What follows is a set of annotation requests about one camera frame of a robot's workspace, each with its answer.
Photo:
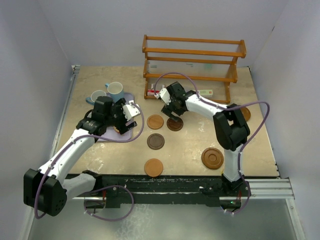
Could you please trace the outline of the dark walnut coaster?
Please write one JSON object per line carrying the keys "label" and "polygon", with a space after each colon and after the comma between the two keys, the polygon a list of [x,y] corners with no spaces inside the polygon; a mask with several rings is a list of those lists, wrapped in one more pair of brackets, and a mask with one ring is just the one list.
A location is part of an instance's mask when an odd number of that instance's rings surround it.
{"label": "dark walnut coaster", "polygon": [[183,128],[184,122],[183,122],[183,120],[181,118],[178,118],[177,121],[169,118],[166,121],[166,126],[168,127],[169,130],[177,132],[177,131],[180,131]]}

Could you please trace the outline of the light wood coaster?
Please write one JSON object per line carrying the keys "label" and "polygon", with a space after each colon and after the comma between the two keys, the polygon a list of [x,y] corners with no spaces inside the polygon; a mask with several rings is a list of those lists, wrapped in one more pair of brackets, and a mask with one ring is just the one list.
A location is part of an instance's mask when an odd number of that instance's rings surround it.
{"label": "light wood coaster", "polygon": [[164,125],[164,119],[158,114],[153,114],[147,118],[146,123],[150,129],[158,130]]}

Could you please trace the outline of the dark brown coaster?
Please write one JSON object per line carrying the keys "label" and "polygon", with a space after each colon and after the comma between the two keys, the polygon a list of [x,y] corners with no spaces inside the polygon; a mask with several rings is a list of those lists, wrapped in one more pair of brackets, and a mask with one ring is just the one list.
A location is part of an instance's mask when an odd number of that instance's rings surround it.
{"label": "dark brown coaster", "polygon": [[153,133],[148,136],[146,143],[149,148],[159,150],[165,145],[165,138],[159,133]]}

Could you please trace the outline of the orange terracotta coaster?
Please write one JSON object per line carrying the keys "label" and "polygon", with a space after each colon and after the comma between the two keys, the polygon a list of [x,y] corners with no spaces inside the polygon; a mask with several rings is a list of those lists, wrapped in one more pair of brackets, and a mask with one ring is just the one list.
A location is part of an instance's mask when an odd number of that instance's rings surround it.
{"label": "orange terracotta coaster", "polygon": [[144,172],[153,178],[160,176],[163,169],[163,163],[157,158],[149,159],[144,165]]}

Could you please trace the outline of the ringed brown wooden coaster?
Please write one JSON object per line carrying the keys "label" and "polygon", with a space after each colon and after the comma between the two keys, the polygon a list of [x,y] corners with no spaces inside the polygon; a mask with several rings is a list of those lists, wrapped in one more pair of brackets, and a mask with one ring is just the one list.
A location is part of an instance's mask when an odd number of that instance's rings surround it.
{"label": "ringed brown wooden coaster", "polygon": [[224,163],[222,152],[214,147],[206,148],[201,154],[201,161],[208,169],[219,169]]}

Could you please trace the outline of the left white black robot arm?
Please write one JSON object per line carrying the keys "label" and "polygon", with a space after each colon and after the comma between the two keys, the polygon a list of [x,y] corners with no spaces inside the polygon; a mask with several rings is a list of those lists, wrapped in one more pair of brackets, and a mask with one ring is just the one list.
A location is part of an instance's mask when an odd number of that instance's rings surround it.
{"label": "left white black robot arm", "polygon": [[88,192],[98,196],[103,191],[102,178],[85,171],[67,179],[67,175],[80,159],[103,136],[108,127],[124,134],[137,126],[133,120],[143,113],[133,100],[124,98],[114,102],[111,97],[100,96],[81,119],[63,147],[38,169],[28,169],[23,176],[23,202],[32,207],[36,219],[59,214],[66,202]]}

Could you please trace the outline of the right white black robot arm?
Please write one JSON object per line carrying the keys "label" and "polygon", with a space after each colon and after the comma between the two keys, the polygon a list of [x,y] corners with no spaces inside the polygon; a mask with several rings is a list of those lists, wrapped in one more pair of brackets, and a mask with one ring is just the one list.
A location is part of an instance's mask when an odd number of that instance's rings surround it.
{"label": "right white black robot arm", "polygon": [[238,105],[218,104],[201,97],[196,91],[186,92],[179,82],[162,88],[156,98],[164,102],[161,112],[174,121],[185,112],[197,113],[213,121],[216,139],[224,149],[222,190],[228,196],[235,195],[243,184],[241,149],[250,135]]}

